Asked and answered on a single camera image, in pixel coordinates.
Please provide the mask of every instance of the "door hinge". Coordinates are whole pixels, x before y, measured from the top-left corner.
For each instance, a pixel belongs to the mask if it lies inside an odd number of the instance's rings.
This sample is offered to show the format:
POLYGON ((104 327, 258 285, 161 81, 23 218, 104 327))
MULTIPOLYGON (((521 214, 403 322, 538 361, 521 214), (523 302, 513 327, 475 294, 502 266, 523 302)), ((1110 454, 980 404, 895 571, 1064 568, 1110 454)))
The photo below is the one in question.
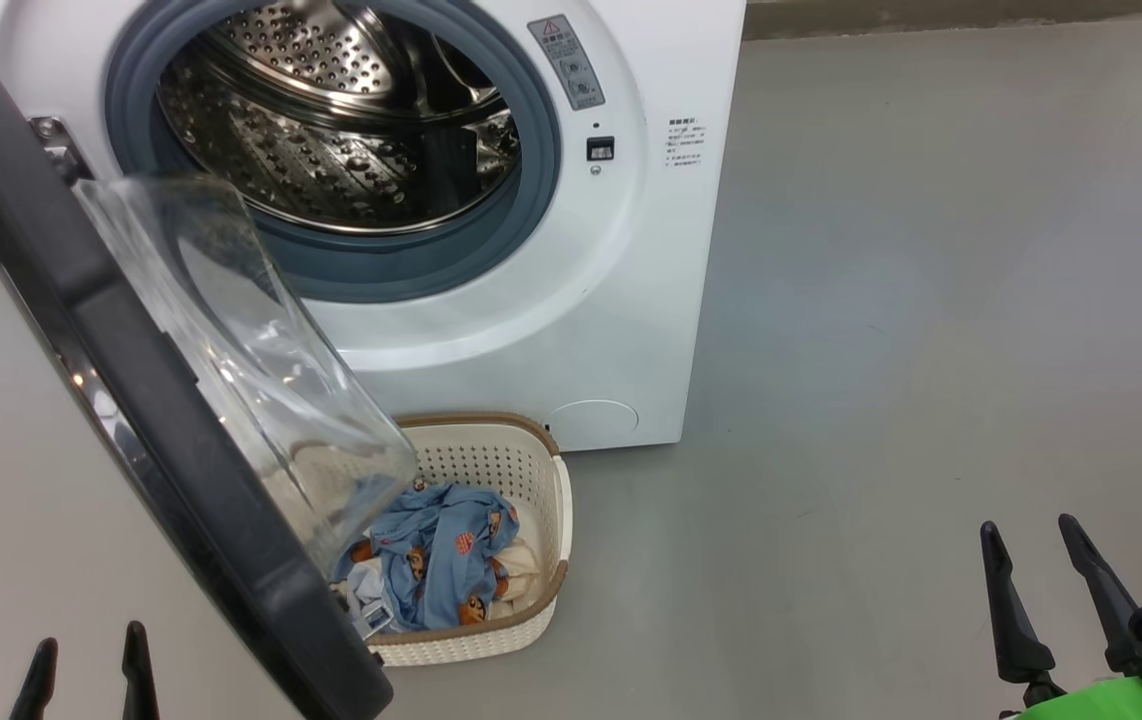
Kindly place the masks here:
POLYGON ((91 169, 87 168, 82 152, 78 150, 73 137, 69 135, 69 127, 64 120, 54 115, 42 115, 30 118, 30 127, 37 133, 37 139, 42 143, 47 158, 55 165, 55 171, 61 175, 65 184, 72 186, 79 179, 95 179, 91 169))

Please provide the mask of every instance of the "stainless steel drum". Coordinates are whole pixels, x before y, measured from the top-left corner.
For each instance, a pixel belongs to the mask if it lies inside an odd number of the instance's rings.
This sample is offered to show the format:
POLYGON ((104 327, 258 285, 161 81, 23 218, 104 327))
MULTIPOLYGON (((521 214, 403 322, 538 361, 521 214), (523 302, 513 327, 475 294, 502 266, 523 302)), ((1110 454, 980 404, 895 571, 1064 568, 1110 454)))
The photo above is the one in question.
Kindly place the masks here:
POLYGON ((193 160, 251 206, 346 234, 457 217, 501 183, 517 131, 494 87, 440 38, 329 0, 208 29, 158 88, 193 160))

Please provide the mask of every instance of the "sticker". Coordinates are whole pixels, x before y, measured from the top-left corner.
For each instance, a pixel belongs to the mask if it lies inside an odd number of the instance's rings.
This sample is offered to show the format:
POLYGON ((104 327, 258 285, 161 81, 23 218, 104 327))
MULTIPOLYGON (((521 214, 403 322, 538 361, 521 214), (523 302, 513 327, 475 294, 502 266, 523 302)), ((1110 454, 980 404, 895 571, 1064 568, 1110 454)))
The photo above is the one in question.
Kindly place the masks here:
POLYGON ((664 136, 664 167, 682 168, 703 161, 703 136, 708 128, 694 118, 673 118, 664 136))
POLYGON ((536 19, 526 23, 526 29, 542 47, 553 72, 562 79, 562 90, 566 91, 572 110, 595 109, 608 101, 598 86, 598 74, 593 72, 589 56, 584 54, 580 38, 566 22, 566 15, 536 19))

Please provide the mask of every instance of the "blue printed fabric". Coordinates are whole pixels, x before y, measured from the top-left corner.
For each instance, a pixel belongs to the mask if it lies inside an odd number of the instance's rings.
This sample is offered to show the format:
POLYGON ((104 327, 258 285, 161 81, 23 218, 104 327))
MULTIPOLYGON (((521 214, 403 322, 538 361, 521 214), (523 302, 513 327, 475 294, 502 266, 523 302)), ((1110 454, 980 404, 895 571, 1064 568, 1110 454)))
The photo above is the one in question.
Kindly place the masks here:
POLYGON ((517 536, 517 514, 498 493, 416 483, 371 525, 371 552, 402 630, 455 629, 486 619, 506 573, 493 561, 517 536))

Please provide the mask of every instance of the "wall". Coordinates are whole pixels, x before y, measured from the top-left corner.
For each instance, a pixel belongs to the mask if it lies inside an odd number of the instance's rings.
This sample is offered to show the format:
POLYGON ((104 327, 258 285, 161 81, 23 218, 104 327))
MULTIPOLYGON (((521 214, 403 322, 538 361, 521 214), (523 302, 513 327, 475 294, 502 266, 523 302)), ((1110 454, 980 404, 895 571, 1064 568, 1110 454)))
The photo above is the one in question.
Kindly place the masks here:
POLYGON ((1142 0, 748 0, 745 40, 1000 27, 1142 14, 1142 0))

